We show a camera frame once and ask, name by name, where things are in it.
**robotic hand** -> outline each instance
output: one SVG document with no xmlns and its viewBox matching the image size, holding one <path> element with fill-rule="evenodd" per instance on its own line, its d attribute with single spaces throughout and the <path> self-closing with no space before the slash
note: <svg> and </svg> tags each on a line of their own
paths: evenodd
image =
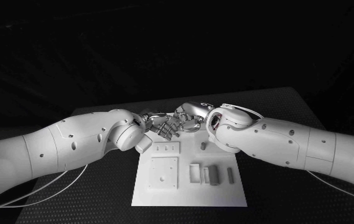
<svg viewBox="0 0 354 224">
<path fill-rule="evenodd" d="M 260 119 L 253 120 L 240 109 Z M 354 136 L 265 118 L 230 104 L 214 108 L 207 103 L 187 102 L 177 109 L 175 117 L 190 118 L 188 114 L 198 121 L 192 131 L 203 124 L 210 142 L 227 152 L 243 150 L 272 164 L 327 174 L 354 184 Z"/>
<path fill-rule="evenodd" d="M 39 131 L 0 141 L 0 193 L 47 174 L 77 169 L 109 151 L 136 148 L 143 153 L 152 130 L 171 141 L 181 120 L 164 113 L 112 110 L 70 117 Z"/>
</svg>

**hole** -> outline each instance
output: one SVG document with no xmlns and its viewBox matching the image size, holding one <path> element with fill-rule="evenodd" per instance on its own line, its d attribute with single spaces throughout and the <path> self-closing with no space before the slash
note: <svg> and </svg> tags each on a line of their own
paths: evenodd
<svg viewBox="0 0 354 224">
<path fill-rule="evenodd" d="M 77 149 L 77 146 L 78 146 L 77 142 L 73 142 L 73 150 Z"/>
</svg>

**textured mat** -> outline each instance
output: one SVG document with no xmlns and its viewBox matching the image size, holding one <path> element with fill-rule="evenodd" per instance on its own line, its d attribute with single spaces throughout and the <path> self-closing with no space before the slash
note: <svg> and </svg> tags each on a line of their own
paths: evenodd
<svg viewBox="0 0 354 224">
<path fill-rule="evenodd" d="M 114 108 L 138 113 L 146 107 L 172 112 L 190 100 L 214 106 L 231 103 L 253 109 L 265 117 L 324 129 L 291 87 L 80 108 L 73 115 Z M 236 157 L 247 208 L 132 207 L 139 153 L 114 150 L 88 165 L 67 191 L 44 203 L 23 208 L 16 223 L 354 223 L 354 197 L 333 189 L 302 170 L 270 165 L 243 152 Z M 68 172 L 51 187 L 29 198 L 28 204 L 58 192 L 81 170 Z M 57 175 L 41 177 L 35 188 Z M 354 192 L 353 184 L 320 176 Z"/>
</svg>

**white board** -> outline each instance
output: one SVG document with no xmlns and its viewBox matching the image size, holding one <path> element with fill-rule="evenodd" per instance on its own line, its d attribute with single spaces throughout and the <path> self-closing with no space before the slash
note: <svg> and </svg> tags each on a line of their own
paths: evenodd
<svg viewBox="0 0 354 224">
<path fill-rule="evenodd" d="M 172 142 L 175 143 L 171 143 L 156 133 L 148 132 L 148 136 L 153 140 L 153 145 L 140 155 L 139 159 L 132 206 L 247 207 L 234 154 L 224 153 L 221 149 L 218 151 L 218 147 L 214 147 L 216 144 L 210 144 L 205 130 L 195 133 L 179 132 L 179 134 L 179 138 L 172 138 Z M 207 142 L 205 153 L 198 150 L 201 142 Z M 171 145 L 165 150 L 166 153 L 162 151 L 156 152 L 155 146 L 158 145 L 164 149 L 165 146 Z M 159 172 L 152 176 L 151 168 L 156 166 L 152 163 L 158 163 L 158 161 L 152 162 L 153 158 L 159 158 L 161 163 L 158 167 L 161 168 Z M 191 183 L 191 164 L 200 165 L 201 183 Z M 204 173 L 207 171 L 204 168 L 211 165 L 217 165 L 218 168 L 220 185 L 217 186 L 205 183 L 204 179 Z M 233 170 L 234 184 L 230 184 L 229 181 L 227 168 Z M 171 186 L 171 182 L 175 181 L 174 170 L 177 170 L 177 185 L 172 184 L 175 187 Z M 149 187 L 152 185 L 151 183 L 162 185 L 152 188 Z"/>
</svg>

